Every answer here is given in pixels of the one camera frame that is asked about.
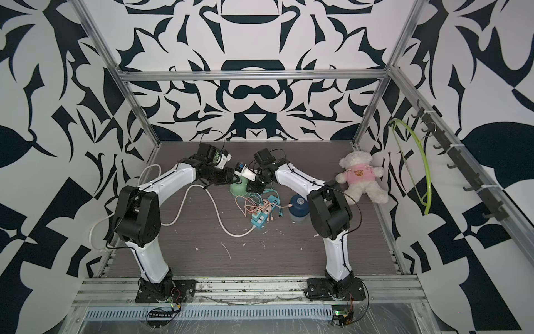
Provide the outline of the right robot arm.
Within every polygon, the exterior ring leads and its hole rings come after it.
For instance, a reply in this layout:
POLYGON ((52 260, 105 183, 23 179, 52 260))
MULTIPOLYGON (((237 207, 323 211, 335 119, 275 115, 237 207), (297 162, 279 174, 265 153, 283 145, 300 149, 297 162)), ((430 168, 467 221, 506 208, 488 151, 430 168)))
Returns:
POLYGON ((263 149, 254 154, 257 168, 248 190, 261 193, 271 182, 286 186, 306 199, 311 224, 323 238, 326 255, 325 277, 340 283, 352 273, 348 260, 346 235, 353 213, 336 181, 318 180, 300 171, 284 157, 275 158, 263 149))

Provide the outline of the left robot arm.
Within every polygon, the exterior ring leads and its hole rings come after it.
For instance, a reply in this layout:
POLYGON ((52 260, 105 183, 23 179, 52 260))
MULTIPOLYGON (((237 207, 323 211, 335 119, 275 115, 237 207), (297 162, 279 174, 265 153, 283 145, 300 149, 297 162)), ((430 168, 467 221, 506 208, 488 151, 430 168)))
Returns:
POLYGON ((162 289, 172 280, 171 269, 158 241, 162 204, 196 181, 203 181, 207 186, 233 184, 237 181, 236 174, 227 166, 231 158, 224 148, 201 143, 197 153, 179 160, 157 178, 139 186, 122 188, 111 229, 132 252, 143 283, 162 289))

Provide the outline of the pink charger plug cube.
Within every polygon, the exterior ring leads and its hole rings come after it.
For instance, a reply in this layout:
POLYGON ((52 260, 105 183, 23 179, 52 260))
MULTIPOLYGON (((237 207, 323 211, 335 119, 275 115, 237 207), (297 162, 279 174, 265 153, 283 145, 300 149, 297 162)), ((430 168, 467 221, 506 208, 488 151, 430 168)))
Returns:
POLYGON ((257 209, 258 212, 269 212, 271 211, 271 202, 269 200, 264 199, 262 203, 258 204, 257 209))

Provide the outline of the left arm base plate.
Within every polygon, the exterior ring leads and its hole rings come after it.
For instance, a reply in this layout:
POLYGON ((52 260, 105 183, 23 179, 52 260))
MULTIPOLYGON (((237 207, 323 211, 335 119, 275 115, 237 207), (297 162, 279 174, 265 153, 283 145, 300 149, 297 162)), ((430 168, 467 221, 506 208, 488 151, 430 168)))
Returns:
POLYGON ((180 303, 195 296, 196 280, 165 280, 161 283, 138 281, 136 303, 180 303))

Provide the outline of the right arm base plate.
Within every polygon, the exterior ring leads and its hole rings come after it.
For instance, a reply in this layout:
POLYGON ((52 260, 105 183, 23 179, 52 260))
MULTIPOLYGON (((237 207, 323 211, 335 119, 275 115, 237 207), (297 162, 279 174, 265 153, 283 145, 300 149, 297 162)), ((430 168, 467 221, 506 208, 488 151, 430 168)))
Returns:
POLYGON ((332 278, 308 278, 305 296, 320 301, 363 301, 367 293, 360 278, 348 276, 338 282, 332 278))

